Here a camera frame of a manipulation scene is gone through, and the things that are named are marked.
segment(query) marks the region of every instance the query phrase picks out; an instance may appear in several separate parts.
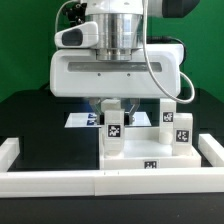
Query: cable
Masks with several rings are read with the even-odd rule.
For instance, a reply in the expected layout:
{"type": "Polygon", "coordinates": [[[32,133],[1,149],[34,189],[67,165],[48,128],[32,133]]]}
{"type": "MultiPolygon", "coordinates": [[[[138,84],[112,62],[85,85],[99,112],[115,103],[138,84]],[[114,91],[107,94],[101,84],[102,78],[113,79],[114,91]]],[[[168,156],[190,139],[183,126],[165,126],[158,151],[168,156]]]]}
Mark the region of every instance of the cable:
{"type": "Polygon", "coordinates": [[[178,98],[172,96],[171,94],[169,94],[160,85],[160,83],[157,81],[156,77],[154,76],[150,62],[149,62],[148,53],[147,53],[147,18],[148,18],[148,0],[144,0],[144,4],[143,4],[143,51],[144,51],[145,61],[146,61],[146,65],[147,65],[150,76],[152,77],[153,81],[158,86],[158,88],[170,99],[176,101],[177,103],[182,103],[182,104],[187,104],[187,103],[192,102],[195,97],[194,86],[193,86],[191,80],[184,73],[180,72],[180,75],[187,81],[187,83],[189,84],[189,86],[191,88],[191,97],[187,100],[181,100],[181,99],[178,99],[178,98]]]}

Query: white block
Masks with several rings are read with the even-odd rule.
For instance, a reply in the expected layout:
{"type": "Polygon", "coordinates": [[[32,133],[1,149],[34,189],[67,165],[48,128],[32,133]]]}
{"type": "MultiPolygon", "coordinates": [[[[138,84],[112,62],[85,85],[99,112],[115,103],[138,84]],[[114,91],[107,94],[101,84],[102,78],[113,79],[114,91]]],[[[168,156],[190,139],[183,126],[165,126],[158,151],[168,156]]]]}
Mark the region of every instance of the white block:
{"type": "Polygon", "coordinates": [[[160,127],[173,127],[176,113],[176,102],[170,99],[160,99],[160,127]]]}
{"type": "Polygon", "coordinates": [[[124,110],[106,110],[103,128],[104,155],[120,156],[124,147],[124,110]]]}
{"type": "Polygon", "coordinates": [[[192,129],[193,116],[189,113],[176,113],[174,115],[173,127],[192,129]]]}
{"type": "Polygon", "coordinates": [[[104,100],[101,103],[101,111],[105,113],[106,110],[120,110],[121,109],[121,101],[120,100],[104,100]]]}
{"type": "Polygon", "coordinates": [[[176,112],[176,102],[171,99],[160,99],[160,111],[176,112]]]}
{"type": "Polygon", "coordinates": [[[170,145],[173,140],[173,119],[176,113],[176,102],[171,99],[160,99],[160,134],[159,142],[170,145]]]}
{"type": "Polygon", "coordinates": [[[199,150],[214,167],[224,167],[224,148],[210,134],[199,135],[199,150]]]}
{"type": "Polygon", "coordinates": [[[16,157],[19,155],[18,138],[8,138],[0,146],[0,172],[7,172],[16,157]]]}
{"type": "Polygon", "coordinates": [[[192,114],[179,113],[174,115],[173,122],[173,155],[191,156],[192,150],[192,114]]]}

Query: black surface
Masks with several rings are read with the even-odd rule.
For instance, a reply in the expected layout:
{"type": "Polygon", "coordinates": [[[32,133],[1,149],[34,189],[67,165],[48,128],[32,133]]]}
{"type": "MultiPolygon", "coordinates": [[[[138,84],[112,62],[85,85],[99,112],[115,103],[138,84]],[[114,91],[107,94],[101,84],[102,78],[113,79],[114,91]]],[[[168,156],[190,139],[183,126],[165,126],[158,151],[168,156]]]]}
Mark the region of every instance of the black surface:
{"type": "Polygon", "coordinates": [[[223,224],[224,194],[0,199],[4,224],[223,224]]]}
{"type": "MultiPolygon", "coordinates": [[[[182,98],[188,95],[183,89],[182,98]]],[[[158,125],[158,100],[142,100],[139,110],[158,125]]],[[[98,169],[98,129],[64,129],[70,112],[90,111],[84,99],[55,98],[49,91],[18,92],[2,102],[0,141],[20,136],[22,149],[10,171],[98,169]]],[[[194,102],[177,111],[193,113],[195,147],[199,133],[210,133],[223,145],[222,102],[197,89],[194,102]]],[[[210,224],[224,223],[223,211],[224,193],[0,199],[4,224],[210,224]]]]}

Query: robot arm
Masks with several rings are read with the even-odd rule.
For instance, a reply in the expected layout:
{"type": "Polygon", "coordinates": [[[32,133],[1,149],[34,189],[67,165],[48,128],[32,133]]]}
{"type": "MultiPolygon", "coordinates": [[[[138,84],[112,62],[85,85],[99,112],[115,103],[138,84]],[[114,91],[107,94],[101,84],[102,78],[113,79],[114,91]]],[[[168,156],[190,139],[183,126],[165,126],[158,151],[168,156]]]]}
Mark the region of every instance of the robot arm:
{"type": "MultiPolygon", "coordinates": [[[[88,4],[88,2],[91,2],[91,0],[80,1],[81,4],[88,4]]],[[[149,0],[148,16],[163,18],[182,18],[189,14],[198,5],[199,2],[200,0],[149,0]]]]}

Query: white foam block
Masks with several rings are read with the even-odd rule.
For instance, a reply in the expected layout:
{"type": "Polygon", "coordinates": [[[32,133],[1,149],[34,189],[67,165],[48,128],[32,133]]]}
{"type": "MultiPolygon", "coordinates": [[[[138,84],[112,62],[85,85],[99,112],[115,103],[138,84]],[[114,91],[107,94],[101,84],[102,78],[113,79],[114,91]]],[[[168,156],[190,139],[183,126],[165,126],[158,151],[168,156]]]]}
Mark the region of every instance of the white foam block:
{"type": "Polygon", "coordinates": [[[0,172],[7,172],[16,157],[19,155],[19,139],[8,138],[0,146],[0,172]]]}
{"type": "Polygon", "coordinates": [[[199,150],[214,167],[224,167],[224,148],[210,134],[199,135],[199,150]]]}

